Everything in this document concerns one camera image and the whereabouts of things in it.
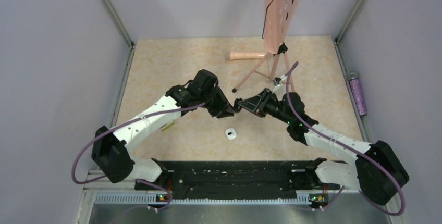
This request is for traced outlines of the black earbud charging case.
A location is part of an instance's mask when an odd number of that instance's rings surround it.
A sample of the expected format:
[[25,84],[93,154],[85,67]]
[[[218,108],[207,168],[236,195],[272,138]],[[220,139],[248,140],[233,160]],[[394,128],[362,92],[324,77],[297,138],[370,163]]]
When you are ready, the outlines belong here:
[[240,102],[241,102],[241,101],[242,101],[241,98],[237,98],[237,99],[235,99],[235,101],[234,101],[234,105],[233,105],[233,107],[234,107],[234,112],[235,112],[235,114],[239,113],[239,112],[242,110],[242,106],[240,105]]

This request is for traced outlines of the white earbud charging case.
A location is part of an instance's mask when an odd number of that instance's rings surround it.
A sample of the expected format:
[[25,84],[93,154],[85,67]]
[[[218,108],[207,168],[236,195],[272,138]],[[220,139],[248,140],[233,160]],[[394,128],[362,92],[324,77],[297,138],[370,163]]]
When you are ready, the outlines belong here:
[[234,128],[228,128],[225,130],[225,136],[229,141],[235,140],[238,135],[236,133],[236,130]]

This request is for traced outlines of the pink music stand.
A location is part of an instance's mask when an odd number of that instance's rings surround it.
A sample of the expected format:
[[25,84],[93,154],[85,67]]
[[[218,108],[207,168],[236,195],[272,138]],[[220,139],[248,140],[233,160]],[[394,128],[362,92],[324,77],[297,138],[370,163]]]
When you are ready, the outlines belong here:
[[280,56],[284,57],[287,69],[289,68],[288,47],[285,38],[296,12],[299,0],[264,0],[264,22],[262,29],[265,54],[245,52],[230,52],[227,60],[258,59],[259,62],[242,78],[232,89],[236,93],[238,89],[251,77],[259,74],[270,81],[276,78],[276,69]]

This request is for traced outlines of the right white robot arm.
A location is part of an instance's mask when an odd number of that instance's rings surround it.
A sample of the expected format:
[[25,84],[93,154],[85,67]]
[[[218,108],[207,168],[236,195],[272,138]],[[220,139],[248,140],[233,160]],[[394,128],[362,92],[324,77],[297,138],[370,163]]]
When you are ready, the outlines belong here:
[[325,183],[360,191],[377,205],[386,205],[410,180],[404,166],[384,141],[368,143],[336,133],[305,113],[305,104],[295,92],[282,99],[268,88],[247,99],[236,99],[235,107],[258,116],[270,115],[287,124],[290,137],[319,148],[340,159],[318,158],[306,173],[306,183],[319,189]]

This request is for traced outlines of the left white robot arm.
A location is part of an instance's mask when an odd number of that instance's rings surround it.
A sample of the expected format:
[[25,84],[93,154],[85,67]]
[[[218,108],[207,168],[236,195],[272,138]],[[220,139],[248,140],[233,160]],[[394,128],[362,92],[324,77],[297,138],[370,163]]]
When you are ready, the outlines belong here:
[[232,117],[240,110],[237,101],[234,104],[228,101],[218,86],[217,76],[202,69],[186,84],[172,86],[156,103],[131,120],[112,129],[98,129],[91,158],[111,183],[127,178],[142,179],[154,189],[161,189],[167,183],[166,168],[152,158],[130,154],[151,134],[166,129],[200,107],[215,118]]

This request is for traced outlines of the purple and wood blocks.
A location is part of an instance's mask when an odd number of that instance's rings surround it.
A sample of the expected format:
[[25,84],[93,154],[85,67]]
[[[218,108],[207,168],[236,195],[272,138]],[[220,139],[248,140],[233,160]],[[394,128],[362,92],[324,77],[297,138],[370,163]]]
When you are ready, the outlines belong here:
[[168,130],[168,129],[169,129],[170,127],[172,127],[174,124],[175,124],[174,122],[171,122],[171,123],[169,123],[169,124],[167,124],[167,125],[162,126],[162,127],[161,127],[161,131],[164,132],[164,131]]

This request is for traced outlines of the purple glitter bottle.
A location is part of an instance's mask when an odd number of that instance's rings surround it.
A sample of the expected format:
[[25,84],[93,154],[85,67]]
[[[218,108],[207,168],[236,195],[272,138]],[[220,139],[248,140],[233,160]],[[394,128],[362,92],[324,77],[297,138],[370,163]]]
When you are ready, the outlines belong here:
[[364,96],[362,93],[361,83],[359,76],[356,72],[348,73],[347,75],[352,96],[358,111],[359,116],[366,116],[367,110],[365,106]]

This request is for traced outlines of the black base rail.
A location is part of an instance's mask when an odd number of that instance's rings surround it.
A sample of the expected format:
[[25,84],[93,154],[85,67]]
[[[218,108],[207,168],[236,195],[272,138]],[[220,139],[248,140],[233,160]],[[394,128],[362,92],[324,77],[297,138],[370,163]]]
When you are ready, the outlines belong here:
[[311,171],[312,161],[162,161],[167,169],[155,184],[175,200],[295,199],[297,191],[337,190]]

